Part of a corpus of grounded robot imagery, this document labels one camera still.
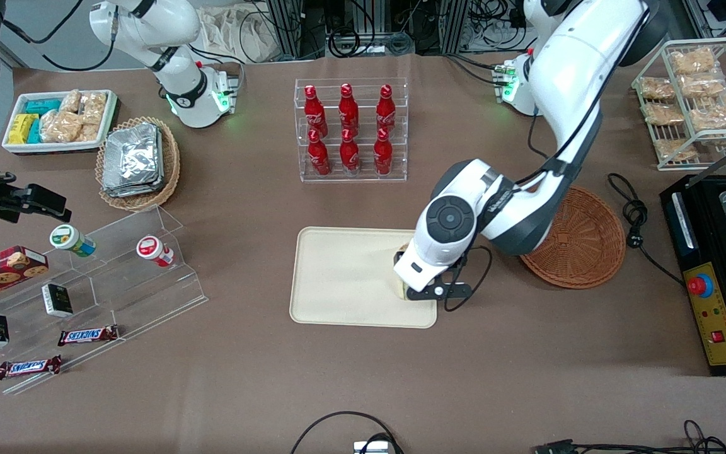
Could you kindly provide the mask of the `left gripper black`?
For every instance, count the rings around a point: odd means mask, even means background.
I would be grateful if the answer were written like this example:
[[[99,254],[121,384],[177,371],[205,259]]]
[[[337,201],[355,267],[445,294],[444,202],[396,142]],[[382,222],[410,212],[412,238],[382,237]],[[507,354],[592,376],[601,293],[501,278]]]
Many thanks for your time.
[[[462,271],[468,262],[467,256],[461,256],[457,261],[453,262],[443,273],[441,273],[441,281],[433,284],[433,292],[430,288],[424,288],[416,291],[413,288],[404,288],[404,299],[407,301],[434,301],[434,296],[438,301],[467,300],[472,296],[473,288],[466,282],[459,282]]]

